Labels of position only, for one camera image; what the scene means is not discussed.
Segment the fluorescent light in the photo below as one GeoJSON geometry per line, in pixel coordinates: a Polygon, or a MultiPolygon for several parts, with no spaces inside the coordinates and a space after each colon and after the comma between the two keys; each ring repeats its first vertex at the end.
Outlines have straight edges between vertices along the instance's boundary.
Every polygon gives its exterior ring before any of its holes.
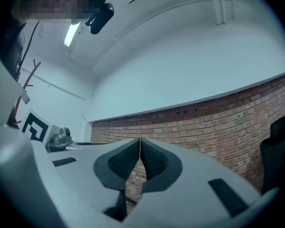
{"type": "Polygon", "coordinates": [[[65,39],[65,45],[69,48],[71,46],[72,40],[74,35],[76,34],[76,31],[79,27],[80,23],[76,24],[76,25],[71,25],[70,28],[67,31],[66,34],[66,39],[65,39]]]}

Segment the black slot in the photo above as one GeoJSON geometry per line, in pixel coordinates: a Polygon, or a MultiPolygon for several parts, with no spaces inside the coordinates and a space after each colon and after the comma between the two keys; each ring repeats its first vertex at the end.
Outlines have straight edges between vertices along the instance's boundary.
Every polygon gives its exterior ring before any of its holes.
{"type": "Polygon", "coordinates": [[[242,213],[248,205],[221,178],[208,181],[219,200],[223,203],[231,217],[242,213]]]}
{"type": "Polygon", "coordinates": [[[58,161],[53,161],[54,166],[61,166],[61,165],[66,165],[72,162],[76,162],[77,160],[73,157],[70,158],[66,158],[66,159],[62,159],[62,160],[58,160],[58,161]]]}

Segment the person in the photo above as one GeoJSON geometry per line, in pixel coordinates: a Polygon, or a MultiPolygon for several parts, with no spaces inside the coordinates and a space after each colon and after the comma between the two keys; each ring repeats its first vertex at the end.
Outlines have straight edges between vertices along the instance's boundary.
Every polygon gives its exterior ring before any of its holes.
{"type": "MultiPolygon", "coordinates": [[[[22,60],[23,33],[30,19],[51,23],[77,24],[89,18],[106,0],[2,0],[0,4],[0,60],[17,79],[22,60]]],[[[14,109],[8,120],[18,128],[14,109]]]]}

